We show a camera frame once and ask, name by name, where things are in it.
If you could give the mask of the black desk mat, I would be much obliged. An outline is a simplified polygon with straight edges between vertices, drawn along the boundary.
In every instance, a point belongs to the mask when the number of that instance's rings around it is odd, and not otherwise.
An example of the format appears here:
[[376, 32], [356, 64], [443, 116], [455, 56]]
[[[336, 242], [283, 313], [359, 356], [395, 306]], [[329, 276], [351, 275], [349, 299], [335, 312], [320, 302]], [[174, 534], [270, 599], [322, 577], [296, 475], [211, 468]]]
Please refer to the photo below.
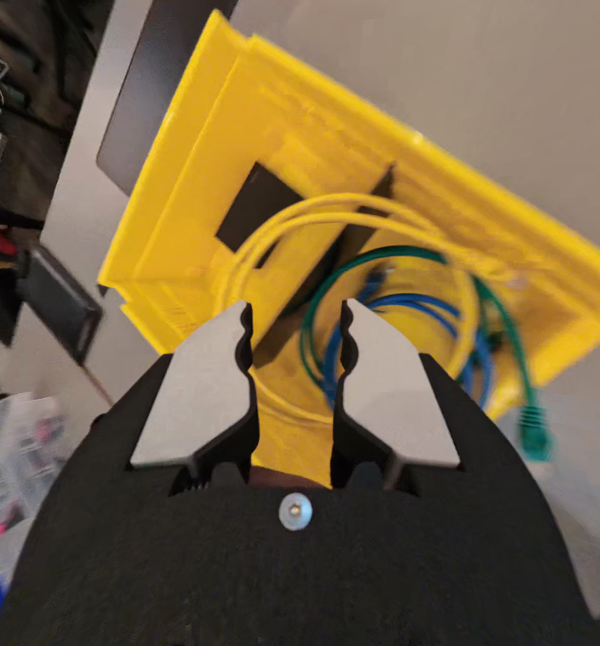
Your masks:
[[227, 19], [237, 1], [153, 1], [96, 158], [130, 196], [187, 64], [215, 10]]

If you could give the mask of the black bin divider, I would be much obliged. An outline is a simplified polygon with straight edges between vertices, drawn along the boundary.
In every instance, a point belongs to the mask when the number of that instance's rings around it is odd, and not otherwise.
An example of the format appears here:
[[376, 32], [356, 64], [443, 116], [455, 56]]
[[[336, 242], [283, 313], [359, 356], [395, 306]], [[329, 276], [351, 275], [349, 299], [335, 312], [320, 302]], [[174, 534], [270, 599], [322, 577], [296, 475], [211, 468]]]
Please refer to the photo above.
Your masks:
[[290, 301], [274, 321], [254, 353], [254, 367], [267, 366], [275, 360], [296, 332], [299, 315], [316, 294], [321, 283], [345, 261], [360, 253], [373, 230], [360, 225], [347, 225], [328, 248]]

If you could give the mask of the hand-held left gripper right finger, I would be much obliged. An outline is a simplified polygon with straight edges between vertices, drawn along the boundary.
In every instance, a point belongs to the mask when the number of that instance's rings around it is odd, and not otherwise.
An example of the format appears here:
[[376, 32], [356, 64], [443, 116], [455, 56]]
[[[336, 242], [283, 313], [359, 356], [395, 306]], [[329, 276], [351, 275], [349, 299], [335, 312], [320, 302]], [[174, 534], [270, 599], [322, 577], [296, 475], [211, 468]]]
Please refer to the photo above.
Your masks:
[[394, 489], [411, 466], [458, 469], [461, 458], [417, 348], [349, 298], [341, 311], [341, 365], [333, 411], [331, 486], [370, 463]]

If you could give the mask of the clear plastic bags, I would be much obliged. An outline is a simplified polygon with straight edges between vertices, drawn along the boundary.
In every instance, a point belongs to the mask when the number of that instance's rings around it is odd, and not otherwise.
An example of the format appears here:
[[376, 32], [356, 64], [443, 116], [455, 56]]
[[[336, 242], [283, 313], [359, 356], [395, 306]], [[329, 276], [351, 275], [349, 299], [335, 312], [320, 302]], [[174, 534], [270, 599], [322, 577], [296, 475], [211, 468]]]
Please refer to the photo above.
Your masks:
[[0, 536], [39, 511], [68, 457], [66, 420], [55, 397], [0, 399]]

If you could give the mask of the yellow plastic bin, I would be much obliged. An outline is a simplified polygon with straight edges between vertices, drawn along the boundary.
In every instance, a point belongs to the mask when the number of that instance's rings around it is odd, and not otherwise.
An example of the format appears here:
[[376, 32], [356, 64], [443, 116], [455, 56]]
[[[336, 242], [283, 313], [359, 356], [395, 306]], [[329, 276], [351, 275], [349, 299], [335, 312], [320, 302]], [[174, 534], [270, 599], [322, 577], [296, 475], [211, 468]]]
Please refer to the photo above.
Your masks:
[[[303, 201], [239, 248], [215, 238], [259, 162]], [[347, 225], [373, 230], [271, 364], [259, 343]], [[434, 360], [480, 422], [520, 405], [516, 465], [546, 474], [538, 388], [600, 345], [600, 249], [334, 81], [209, 16], [103, 262], [100, 283], [170, 359], [253, 309], [252, 464], [331, 487], [341, 311], [353, 298]]]

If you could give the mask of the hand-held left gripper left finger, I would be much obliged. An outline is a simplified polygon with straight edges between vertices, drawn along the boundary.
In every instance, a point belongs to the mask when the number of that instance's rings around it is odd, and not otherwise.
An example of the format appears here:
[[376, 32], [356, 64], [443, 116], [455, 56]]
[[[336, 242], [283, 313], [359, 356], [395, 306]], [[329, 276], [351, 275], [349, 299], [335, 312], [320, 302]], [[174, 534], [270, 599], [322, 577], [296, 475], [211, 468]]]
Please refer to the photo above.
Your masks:
[[198, 484], [217, 468], [249, 483], [260, 440], [251, 338], [253, 309], [239, 301], [201, 325], [172, 354], [130, 458], [135, 469], [187, 467]]

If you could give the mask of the black flat device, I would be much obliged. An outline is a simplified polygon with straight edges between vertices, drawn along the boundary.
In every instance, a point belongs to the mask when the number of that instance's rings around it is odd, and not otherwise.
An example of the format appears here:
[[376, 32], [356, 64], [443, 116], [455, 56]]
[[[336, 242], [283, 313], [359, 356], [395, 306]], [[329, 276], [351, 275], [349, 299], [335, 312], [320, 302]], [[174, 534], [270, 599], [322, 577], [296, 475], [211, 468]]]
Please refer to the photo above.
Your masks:
[[40, 244], [21, 254], [17, 288], [23, 302], [83, 366], [103, 315], [97, 300]]

